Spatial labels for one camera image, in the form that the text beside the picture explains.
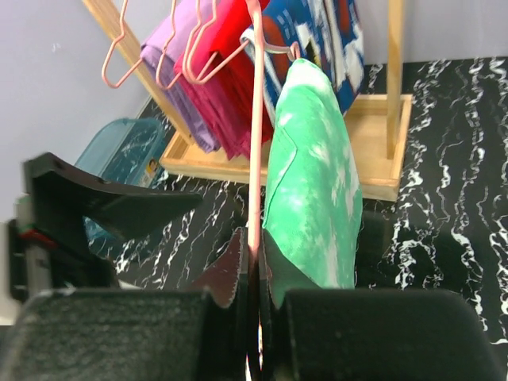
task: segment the plastic bin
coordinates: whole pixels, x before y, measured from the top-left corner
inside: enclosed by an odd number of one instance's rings
[[[156,119],[118,119],[95,135],[75,166],[111,182],[150,187],[162,171],[165,148],[164,127]],[[88,218],[85,227],[89,240],[110,237]]]

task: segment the wooden post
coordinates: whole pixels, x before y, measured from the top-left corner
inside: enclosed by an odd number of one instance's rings
[[[117,7],[111,0],[83,0],[83,3],[111,40],[120,36],[120,12],[118,12]],[[140,43],[127,25],[125,25],[125,38],[117,45],[117,49],[129,66],[134,65],[140,58]],[[163,91],[157,86],[156,81],[153,79],[146,66],[141,64],[135,70],[135,73],[152,98],[156,101],[159,108],[169,118],[175,130],[186,143],[192,145],[194,143],[194,138],[189,132],[187,124],[166,98]]]
[[[388,0],[387,157],[394,158],[401,113],[404,0]]]

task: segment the green garment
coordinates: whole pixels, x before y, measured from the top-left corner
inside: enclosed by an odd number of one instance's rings
[[[326,75],[296,60],[275,111],[263,227],[318,286],[354,288],[362,193]]]

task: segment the garment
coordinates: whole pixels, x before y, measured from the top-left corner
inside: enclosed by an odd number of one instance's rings
[[[281,91],[267,169],[263,227],[320,287],[353,288],[362,194],[327,76],[296,60]]]
[[[210,17],[203,17],[204,22],[209,19]],[[221,20],[217,20],[207,29],[208,33],[204,33],[202,39],[199,41],[191,63],[196,76],[208,62],[213,37],[221,27]],[[175,62],[175,73],[182,72],[182,64],[183,55]],[[194,85],[188,83],[182,76],[180,77],[179,83],[182,85],[186,95],[196,106],[196,109],[203,116],[210,130],[218,139],[228,159],[232,159],[234,156],[240,154],[248,157],[250,143],[245,144],[243,132],[245,130],[250,131],[250,121],[248,121],[247,125],[247,121],[241,118],[237,108],[226,96],[217,77],[213,76],[208,82],[202,85]]]
[[[202,12],[207,10],[211,13],[211,1],[201,2]],[[160,71],[160,78],[166,86],[173,80],[175,73],[173,66],[178,57],[185,50],[185,46],[191,30],[196,25],[196,9],[190,2],[181,2],[175,9],[175,37],[167,47],[166,58]],[[153,78],[156,76],[157,66],[166,40],[172,33],[171,19],[167,17],[155,29],[152,35],[141,45],[140,57],[147,64]],[[182,119],[187,123],[190,133],[205,152],[218,150],[220,144],[210,129],[203,121],[202,116],[196,110],[190,99],[185,95],[182,87],[176,83],[171,89],[166,90],[165,95],[171,104],[180,112]]]
[[[332,82],[342,113],[354,101],[364,77],[363,34],[354,0],[271,0],[263,11],[265,40],[290,46],[298,42],[303,58],[318,65]],[[254,60],[254,31],[246,29],[241,41]],[[264,101],[270,118],[282,90],[290,61],[285,55],[265,56]]]
[[[264,9],[268,3],[269,0],[260,0],[261,9]],[[221,4],[217,6],[217,14],[220,17],[219,21],[222,23],[222,27],[215,33],[210,46],[210,55],[215,52],[218,53],[213,67],[216,67],[238,48],[241,34],[252,24],[244,0],[222,0]],[[224,22],[224,20],[234,20],[234,22]],[[216,76],[226,96],[246,121],[246,125],[251,124],[254,83],[254,65],[252,61],[245,52],[240,52]],[[263,112],[262,139],[265,142],[271,139],[273,126],[266,108]],[[248,150],[250,150],[250,132],[251,129],[249,128],[245,131],[244,136]]]

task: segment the clothing rack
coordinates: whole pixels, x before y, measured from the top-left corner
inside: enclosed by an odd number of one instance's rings
[[[404,2],[388,2],[387,93],[359,95],[345,117],[365,198],[395,201],[398,195],[412,104],[411,94],[401,94]],[[119,11],[111,0],[83,0],[83,3],[108,37],[114,39],[120,35]],[[129,65],[139,60],[140,43],[128,26],[117,48]],[[135,73],[175,127],[175,135],[160,160],[167,171],[205,179],[249,182],[247,159],[228,160],[223,150],[204,153],[146,67],[140,65]],[[268,142],[262,148],[262,184],[266,183],[269,152]]]

